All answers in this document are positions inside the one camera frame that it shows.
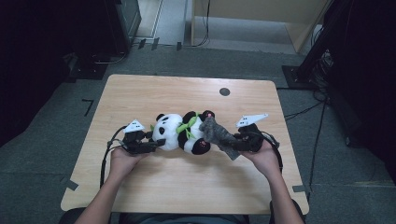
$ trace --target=stuffed animal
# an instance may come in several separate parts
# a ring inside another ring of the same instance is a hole
[[[165,145],[160,147],[163,150],[181,147],[193,155],[205,154],[210,149],[210,143],[204,140],[204,133],[199,127],[209,117],[215,117],[209,110],[202,114],[190,111],[183,118],[179,114],[160,114],[151,128],[152,140],[165,139]]]

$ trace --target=floor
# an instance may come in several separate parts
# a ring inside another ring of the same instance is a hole
[[[159,38],[159,44],[191,46],[191,0],[140,0],[142,23],[136,41]],[[205,37],[206,18],[195,17],[194,44]],[[209,39],[202,45],[208,49],[234,49],[296,54],[283,22],[245,21],[209,18]],[[313,32],[315,35],[321,25]],[[306,55],[311,48],[307,40],[298,53]]]

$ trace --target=cable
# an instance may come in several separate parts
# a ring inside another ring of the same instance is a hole
[[[153,45],[153,43],[145,43],[145,46],[146,45]],[[132,45],[131,45],[131,48],[133,48],[133,47],[135,47],[135,46],[139,46],[139,43],[133,43]],[[171,48],[174,48],[174,47],[176,47],[177,45],[170,45],[170,44],[157,44],[157,46],[161,46],[161,47],[171,47]],[[194,48],[196,48],[196,47],[199,47],[198,45],[193,45],[193,46],[184,46],[183,45],[183,48],[184,49],[188,49],[188,48],[190,48],[190,49],[194,49]]]
[[[313,92],[313,97],[315,98],[315,100],[317,100],[317,101],[319,101],[319,102],[326,102],[326,100],[327,100],[327,92],[320,92],[320,93],[322,93],[323,95],[324,95],[324,99],[319,99],[318,97],[317,97],[317,95],[316,95],[316,93],[318,92],[318,91],[320,91],[320,90],[314,90],[314,92]]]
[[[328,87],[326,76],[332,68],[332,56],[328,49],[321,55],[320,59],[317,59],[315,66],[312,69],[311,81],[313,84],[318,86],[320,89]]]
[[[312,32],[312,34],[311,34],[311,47],[315,44],[315,42],[317,41],[317,36],[319,36],[321,33],[322,33],[322,31],[323,31],[323,26],[322,27],[320,27],[320,29],[317,31],[317,33],[315,34],[315,36],[314,36],[314,32]]]
[[[295,89],[291,89],[289,87],[276,87],[277,91],[295,91]]]
[[[353,4],[354,4],[354,3],[355,3],[355,0],[352,0],[352,3],[350,4],[349,13],[348,13],[348,15],[347,15],[347,21],[346,21],[346,35],[344,36],[344,45],[345,45],[346,42],[347,42],[347,30],[348,30],[348,27],[349,27],[350,14],[351,14],[351,12],[352,12],[352,8],[353,8]]]
[[[116,139],[117,134],[119,134],[119,132],[123,129],[125,129],[126,126],[122,126],[120,127],[113,135],[113,137],[111,137],[111,140],[107,142],[107,148],[106,148],[106,152],[105,152],[105,156],[103,157],[102,160],[102,167],[101,167],[101,172],[100,172],[100,188],[103,186],[103,184],[105,183],[105,170],[106,170],[106,158],[108,153],[111,151],[111,149],[113,149],[114,147],[110,148],[111,145],[113,145],[113,142],[118,140]]]
[[[322,103],[323,103],[323,102],[319,102],[319,103],[317,103],[317,104],[315,104],[315,105],[313,105],[313,106],[311,106],[311,107],[308,107],[307,109],[302,110],[302,111],[300,111],[300,112],[297,112],[297,113],[294,113],[294,114],[286,115],[284,118],[285,118],[285,120],[294,119],[295,117],[297,117],[297,116],[299,116],[299,115],[301,115],[301,114],[304,114],[304,113],[308,112],[308,111],[311,110],[312,108],[314,108],[314,107],[316,107],[316,106],[318,106],[318,105],[320,105],[320,104],[322,104]]]
[[[94,62],[94,63],[96,63],[96,64],[114,64],[114,63],[119,63],[120,61],[122,61],[125,58],[125,56],[126,56],[126,53],[123,53],[122,57],[120,59],[116,60],[115,62],[108,62],[108,63]]]
[[[209,39],[209,11],[210,11],[210,0],[207,1],[206,22],[205,22],[205,18],[202,17],[202,20],[204,22],[204,27],[206,29],[206,34],[200,44],[192,45],[192,47],[201,47],[204,43],[206,43],[207,40],[209,40],[209,43],[210,43],[210,39]]]
[[[323,117],[324,117],[324,111],[326,108],[326,103],[323,104],[323,108],[321,111],[321,115],[320,115],[320,122],[319,122],[319,127],[318,127],[318,132],[317,132],[317,138],[315,139],[315,144],[314,144],[314,153],[312,156],[312,163],[311,163],[311,175],[309,176],[309,192],[308,192],[308,196],[307,196],[307,200],[309,203],[309,199],[311,197],[311,192],[313,192],[312,190],[312,179],[314,178],[314,168],[315,168],[315,159],[317,157],[317,148],[318,148],[318,141],[319,141],[319,136],[320,136],[320,131],[321,131],[321,127],[323,124]]]

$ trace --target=person's right hand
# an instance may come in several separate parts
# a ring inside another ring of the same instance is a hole
[[[258,152],[241,151],[240,153],[251,160],[265,177],[269,178],[271,175],[280,174],[276,154],[271,144],[266,140],[262,141],[262,147]]]
[[[122,181],[125,176],[127,176],[132,169],[137,165],[137,163],[146,158],[149,154],[139,154],[136,156],[131,156],[122,147],[116,147],[111,152],[111,163],[110,163],[110,173],[109,177],[113,177],[116,181]]]

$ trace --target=black ear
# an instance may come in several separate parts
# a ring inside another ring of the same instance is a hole
[[[162,118],[163,116],[165,116],[165,114],[160,114],[159,116],[157,116],[157,118],[155,120],[159,120],[160,118]]]
[[[189,113],[187,113],[186,115],[184,115],[183,117],[183,123],[188,123],[190,121],[191,118],[195,117],[195,111],[190,111]]]
[[[210,110],[206,110],[206,111],[204,111],[204,113],[202,113],[200,116],[199,116],[199,118],[202,120],[202,121],[204,121],[206,118],[208,118],[208,117],[215,117],[215,113],[213,113],[212,111],[210,111]]]

